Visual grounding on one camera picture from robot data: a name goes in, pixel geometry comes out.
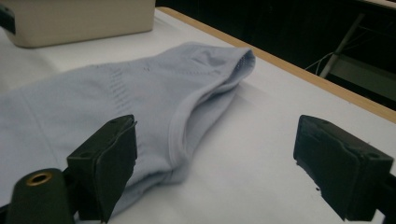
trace white surface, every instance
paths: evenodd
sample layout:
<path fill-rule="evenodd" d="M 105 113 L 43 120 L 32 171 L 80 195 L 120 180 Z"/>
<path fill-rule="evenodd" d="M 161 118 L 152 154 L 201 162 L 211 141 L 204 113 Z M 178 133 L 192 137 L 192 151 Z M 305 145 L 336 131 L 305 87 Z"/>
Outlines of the white surface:
<path fill-rule="evenodd" d="M 18 49 L 0 34 L 0 92 L 187 41 L 228 46 L 159 11 L 150 33 L 58 47 Z M 197 149 L 187 181 L 152 189 L 110 223 L 344 223 L 292 157 L 302 114 L 326 119 L 396 157 L 394 123 L 258 59 L 230 109 Z M 377 212 L 374 223 L 381 221 Z"/>
<path fill-rule="evenodd" d="M 381 7 L 388 7 L 392 9 L 396 9 L 396 3 L 390 2 L 388 0 L 359 0 L 366 3 L 372 3 Z"/>

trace beige device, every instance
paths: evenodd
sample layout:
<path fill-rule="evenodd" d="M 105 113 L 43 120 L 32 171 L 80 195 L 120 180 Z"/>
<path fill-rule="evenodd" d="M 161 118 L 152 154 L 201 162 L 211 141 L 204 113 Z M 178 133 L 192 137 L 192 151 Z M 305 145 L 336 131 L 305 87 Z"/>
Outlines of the beige device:
<path fill-rule="evenodd" d="M 0 22 L 19 47 L 38 48 L 150 31 L 155 0 L 0 0 Z"/>

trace wooden table edge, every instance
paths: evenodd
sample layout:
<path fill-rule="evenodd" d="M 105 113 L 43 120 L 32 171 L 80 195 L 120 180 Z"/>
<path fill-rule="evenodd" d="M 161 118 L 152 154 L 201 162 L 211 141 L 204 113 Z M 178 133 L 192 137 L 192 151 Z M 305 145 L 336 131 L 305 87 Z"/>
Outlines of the wooden table edge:
<path fill-rule="evenodd" d="M 380 105 L 374 101 L 371 101 L 367 98 L 364 98 L 355 92 L 349 91 L 347 89 L 344 89 L 340 86 L 337 86 L 330 81 L 323 79 L 321 77 L 317 77 L 304 69 L 297 67 L 294 64 L 288 63 L 282 59 L 277 58 L 276 56 L 267 53 L 261 49 L 258 49 L 252 45 L 249 45 L 248 43 L 245 43 L 233 36 L 227 35 L 223 33 L 222 31 L 219 31 L 211 26 L 208 26 L 204 23 L 201 23 L 200 21 L 197 21 L 193 18 L 190 18 L 180 12 L 177 12 L 173 10 L 172 8 L 169 7 L 157 7 L 161 12 L 172 16 L 180 21 L 183 21 L 187 23 L 190 26 L 193 26 L 203 32 L 206 32 L 210 35 L 213 35 L 214 37 L 221 39 L 233 46 L 236 47 L 248 47 L 251 48 L 254 52 L 254 54 L 267 61 L 268 63 L 271 63 L 309 83 L 312 83 L 320 88 L 322 88 L 325 91 L 328 91 L 354 105 L 357 105 L 365 110 L 368 110 L 372 112 L 373 114 L 378 115 L 379 117 L 383 119 L 387 119 L 393 123 L 396 123 L 396 111 L 391 110 L 383 105 Z"/>

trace screw hole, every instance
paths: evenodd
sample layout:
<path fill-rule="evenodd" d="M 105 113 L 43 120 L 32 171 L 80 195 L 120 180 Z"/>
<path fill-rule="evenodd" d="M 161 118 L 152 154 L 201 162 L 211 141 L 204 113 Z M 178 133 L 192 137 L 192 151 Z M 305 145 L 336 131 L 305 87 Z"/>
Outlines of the screw hole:
<path fill-rule="evenodd" d="M 50 172 L 39 173 L 39 174 L 33 175 L 29 179 L 27 179 L 26 185 L 38 186 L 38 185 L 46 183 L 51 178 L 52 178 L 52 173 L 50 173 Z"/>

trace light blue sock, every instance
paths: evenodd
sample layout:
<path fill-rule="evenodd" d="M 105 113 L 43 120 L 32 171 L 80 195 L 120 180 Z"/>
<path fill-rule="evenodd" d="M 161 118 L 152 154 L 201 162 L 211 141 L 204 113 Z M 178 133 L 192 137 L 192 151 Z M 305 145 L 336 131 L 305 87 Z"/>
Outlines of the light blue sock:
<path fill-rule="evenodd" d="M 0 96 L 0 204 L 13 185 L 66 157 L 110 119 L 134 114 L 138 158 L 117 206 L 183 180 L 194 149 L 253 69 L 249 49 L 189 43 L 132 62 L 91 65 Z"/>

